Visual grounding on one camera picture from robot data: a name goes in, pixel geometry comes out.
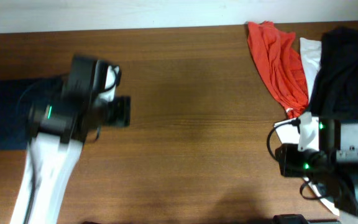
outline white cloth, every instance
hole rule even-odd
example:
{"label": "white cloth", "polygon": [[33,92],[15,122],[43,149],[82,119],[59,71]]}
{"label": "white cloth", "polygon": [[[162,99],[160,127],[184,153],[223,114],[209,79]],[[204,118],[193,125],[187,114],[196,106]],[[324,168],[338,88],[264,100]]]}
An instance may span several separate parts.
{"label": "white cloth", "polygon": [[313,91],[314,80],[320,70],[321,41],[300,38],[301,61],[308,86],[309,103]]}

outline red cloth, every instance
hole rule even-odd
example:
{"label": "red cloth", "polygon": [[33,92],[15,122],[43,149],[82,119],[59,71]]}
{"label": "red cloth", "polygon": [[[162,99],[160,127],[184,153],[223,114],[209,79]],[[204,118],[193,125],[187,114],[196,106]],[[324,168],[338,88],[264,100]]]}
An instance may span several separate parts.
{"label": "red cloth", "polygon": [[300,55],[291,48],[295,33],[276,29],[273,22],[248,23],[248,45],[259,75],[289,118],[308,106],[308,87]]}

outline dark blue towel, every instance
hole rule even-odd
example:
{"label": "dark blue towel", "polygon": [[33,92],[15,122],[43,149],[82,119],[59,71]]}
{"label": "dark blue towel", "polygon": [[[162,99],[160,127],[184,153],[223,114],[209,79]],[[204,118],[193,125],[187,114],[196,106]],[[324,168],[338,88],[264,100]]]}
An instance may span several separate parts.
{"label": "dark blue towel", "polygon": [[60,93],[62,79],[0,81],[0,149],[26,149],[27,115],[33,101],[48,101]]}
{"label": "dark blue towel", "polygon": [[309,110],[326,118],[358,120],[358,30],[334,29],[321,43],[321,69]]}

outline cable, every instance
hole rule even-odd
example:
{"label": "cable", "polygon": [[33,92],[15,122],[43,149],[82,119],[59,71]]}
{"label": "cable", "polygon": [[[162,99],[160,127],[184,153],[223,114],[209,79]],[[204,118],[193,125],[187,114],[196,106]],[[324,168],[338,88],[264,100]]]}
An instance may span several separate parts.
{"label": "cable", "polygon": [[[68,75],[68,74],[61,74],[61,75],[56,75],[56,76],[51,77],[51,78],[61,78],[61,77],[65,77],[65,76],[67,76],[67,75]],[[22,99],[23,99],[23,97],[25,96],[25,94],[26,94],[28,91],[30,91],[31,89],[33,89],[34,86],[39,85],[40,83],[43,83],[44,81],[49,81],[49,80],[51,80],[51,79],[50,79],[50,78],[43,78],[43,79],[41,79],[41,80],[38,80],[38,81],[36,81],[35,83],[29,85],[29,86],[23,91],[23,93],[20,95],[20,97],[19,97],[19,99],[18,99],[18,101],[17,101],[17,103],[16,103],[16,107],[15,107],[15,112],[16,112],[16,114],[18,113],[18,109],[19,109],[20,102],[22,101]]]}
{"label": "cable", "polygon": [[116,68],[117,68],[117,67],[118,67],[118,66],[115,66],[114,68],[111,69],[111,70],[114,72],[114,83],[113,83],[109,88],[100,91],[99,94],[100,94],[100,93],[105,93],[105,92],[107,92],[107,91],[110,91],[110,90],[112,90],[112,89],[117,85],[117,77],[118,77],[118,74],[117,74],[117,72],[116,72]]}
{"label": "cable", "polygon": [[286,122],[286,123],[282,123],[282,124],[279,124],[277,125],[276,127],[274,127],[270,132],[269,134],[267,135],[267,139],[266,139],[266,146],[267,146],[267,150],[268,150],[268,153],[271,155],[271,157],[278,162],[277,158],[274,156],[274,153],[272,151],[272,148],[270,148],[270,138],[272,137],[272,134],[276,131],[277,128],[281,127],[281,126],[284,126],[284,125],[287,125],[287,124],[292,124],[293,126],[298,126],[300,124],[300,120],[297,118],[297,119],[294,119],[292,121],[289,121],[289,122]]}
{"label": "cable", "polygon": [[101,132],[102,126],[98,126],[97,130],[96,130],[96,137],[94,140],[91,141],[86,141],[85,143],[95,143],[96,141],[98,141],[99,137],[100,137],[100,132]]}
{"label": "cable", "polygon": [[308,164],[310,164],[311,166],[313,166],[314,163],[316,162],[316,160],[319,159],[320,157],[323,157],[323,156],[325,156],[325,152],[323,152],[323,151],[315,152],[313,155],[311,155],[311,156],[308,158]]}
{"label": "cable", "polygon": [[347,184],[340,177],[337,177],[337,179],[338,179],[339,183],[342,185],[342,187],[344,188],[344,190],[346,191],[346,193],[348,194],[351,202],[356,207],[356,210],[357,210],[357,213],[358,213],[358,202],[357,202],[356,197],[354,196],[354,194],[352,193],[350,188],[347,186]]}
{"label": "cable", "polygon": [[303,195],[303,190],[305,189],[305,187],[309,186],[309,183],[311,183],[311,179],[309,179],[308,181],[305,181],[301,187],[299,188],[299,194],[301,194],[301,196],[306,199],[306,200],[320,200],[326,197],[330,197],[330,195],[322,195],[320,197],[306,197]]}
{"label": "cable", "polygon": [[31,216],[31,211],[34,203],[34,197],[35,197],[35,189],[37,187],[37,176],[36,176],[36,170],[37,167],[35,166],[35,157],[34,153],[31,151],[31,148],[28,149],[28,152],[30,154],[30,160],[31,160],[31,166],[32,166],[32,178],[31,178],[31,193],[29,198],[29,204],[27,205],[27,210],[25,211],[25,217],[23,224],[28,224]]}

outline green led light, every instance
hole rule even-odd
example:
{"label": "green led light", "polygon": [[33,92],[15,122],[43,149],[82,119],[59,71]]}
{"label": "green led light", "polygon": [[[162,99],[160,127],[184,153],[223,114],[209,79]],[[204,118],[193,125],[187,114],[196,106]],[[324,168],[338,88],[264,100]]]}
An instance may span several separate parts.
{"label": "green led light", "polygon": [[52,114],[52,106],[49,106],[48,119],[50,118],[51,114]]}
{"label": "green led light", "polygon": [[320,122],[320,123],[318,124],[318,128],[321,130],[321,129],[325,128],[325,126]]}

